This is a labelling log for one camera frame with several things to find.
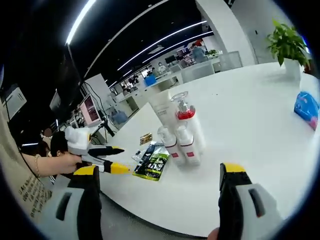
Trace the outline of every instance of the white table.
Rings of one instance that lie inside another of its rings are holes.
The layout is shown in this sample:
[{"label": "white table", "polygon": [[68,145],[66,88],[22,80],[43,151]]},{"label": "white table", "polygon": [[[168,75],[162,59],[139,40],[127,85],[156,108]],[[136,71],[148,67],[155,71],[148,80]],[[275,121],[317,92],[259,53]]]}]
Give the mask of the white table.
[{"label": "white table", "polygon": [[[199,114],[207,142],[200,167],[180,169],[169,160],[158,182],[101,174],[103,193],[152,224],[207,237],[220,224],[220,163],[232,162],[276,199],[283,218],[293,214],[316,167],[314,158],[306,158],[314,131],[293,112],[299,85],[278,63],[213,74],[169,91],[189,91]],[[158,139],[160,125],[146,104],[110,141],[125,152],[108,159],[134,165],[140,136],[151,132]]]}]

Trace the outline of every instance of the red label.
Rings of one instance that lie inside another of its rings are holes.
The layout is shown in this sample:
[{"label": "red label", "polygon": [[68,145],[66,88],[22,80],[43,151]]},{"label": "red label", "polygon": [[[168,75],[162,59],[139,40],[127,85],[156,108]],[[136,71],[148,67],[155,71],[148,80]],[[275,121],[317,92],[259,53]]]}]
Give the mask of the red label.
[{"label": "red label", "polygon": [[186,155],[187,155],[188,157],[194,157],[194,156],[195,156],[195,154],[194,154],[193,151],[187,152]]}]

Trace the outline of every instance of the green leaves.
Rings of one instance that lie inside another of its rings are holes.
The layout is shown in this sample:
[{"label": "green leaves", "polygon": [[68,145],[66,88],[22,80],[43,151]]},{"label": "green leaves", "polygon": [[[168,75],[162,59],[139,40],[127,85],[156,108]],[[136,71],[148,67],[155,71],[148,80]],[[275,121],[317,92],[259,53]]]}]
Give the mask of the green leaves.
[{"label": "green leaves", "polygon": [[306,45],[296,29],[280,24],[275,19],[272,19],[272,22],[275,29],[266,37],[270,44],[267,49],[270,50],[272,57],[277,56],[280,66],[284,63],[284,58],[297,60],[301,66],[309,65],[305,56]]}]

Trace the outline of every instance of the ceiling light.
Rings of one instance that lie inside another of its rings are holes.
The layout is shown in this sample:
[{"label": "ceiling light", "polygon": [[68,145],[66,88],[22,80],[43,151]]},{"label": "ceiling light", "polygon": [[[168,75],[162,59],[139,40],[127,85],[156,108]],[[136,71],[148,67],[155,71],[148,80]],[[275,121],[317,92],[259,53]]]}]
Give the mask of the ceiling light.
[{"label": "ceiling light", "polygon": [[147,60],[143,61],[142,63],[144,64],[145,62],[149,61],[150,59],[154,58],[155,56],[158,56],[159,54],[162,54],[163,52],[165,52],[165,51],[167,51],[167,50],[169,50],[169,49],[172,49],[172,48],[174,48],[174,47],[176,47],[176,46],[178,46],[178,45],[180,45],[180,44],[183,44],[184,42],[187,42],[187,41],[190,41],[191,39],[195,39],[195,38],[201,37],[201,36],[206,35],[206,34],[211,34],[211,33],[213,33],[213,31],[208,31],[208,32],[202,33],[202,34],[200,34],[200,35],[190,37],[190,38],[187,39],[187,40],[181,41],[181,42],[179,42],[179,43],[177,43],[177,44],[175,44],[175,45],[172,45],[172,46],[166,48],[165,50],[162,50],[162,51],[158,52],[157,54],[155,54],[155,55],[153,55],[152,57],[149,57]]},{"label": "ceiling light", "polygon": [[115,81],[114,83],[111,84],[111,86],[109,88],[111,88],[113,85],[115,85],[117,83],[117,81]]},{"label": "ceiling light", "polygon": [[122,77],[126,76],[127,74],[131,73],[132,70],[128,71],[125,75],[123,75]]},{"label": "ceiling light", "polygon": [[66,39],[66,44],[70,44],[71,43],[71,40],[72,38],[74,37],[75,33],[76,33],[76,30],[77,28],[79,27],[82,19],[85,17],[85,15],[87,14],[87,12],[89,11],[89,9],[92,7],[92,5],[96,2],[96,0],[89,0],[86,5],[83,7],[83,9],[81,10],[79,16],[76,18],[72,28],[71,28],[71,31],[68,35],[68,38]]},{"label": "ceiling light", "polygon": [[38,145],[38,143],[37,142],[35,142],[35,143],[25,143],[25,144],[22,144],[22,147],[33,146],[33,145]]},{"label": "ceiling light", "polygon": [[138,57],[140,54],[144,53],[146,50],[148,50],[149,48],[153,47],[154,45],[160,43],[161,41],[163,41],[163,40],[165,40],[165,39],[167,39],[167,38],[169,38],[169,37],[171,37],[171,36],[173,36],[173,35],[175,35],[175,34],[177,34],[177,33],[180,33],[180,32],[182,32],[182,31],[184,31],[184,30],[187,30],[187,29],[189,29],[189,28],[193,28],[193,27],[195,27],[195,26],[197,26],[197,25],[204,24],[204,23],[206,23],[206,22],[207,22],[207,21],[205,20],[205,21],[201,21],[201,22],[192,24],[192,25],[187,26],[187,27],[185,27],[185,28],[182,28],[182,29],[180,29],[180,30],[178,30],[178,31],[175,31],[175,32],[169,34],[168,36],[165,36],[165,37],[161,38],[159,41],[156,41],[155,43],[151,44],[150,46],[148,46],[147,48],[145,48],[145,49],[143,49],[141,52],[139,52],[137,55],[135,55],[135,56],[133,56],[131,59],[129,59],[125,64],[123,64],[121,67],[118,68],[118,71],[119,71],[120,69],[122,69],[125,65],[127,65],[128,63],[130,63],[133,59],[135,59],[136,57]]}]

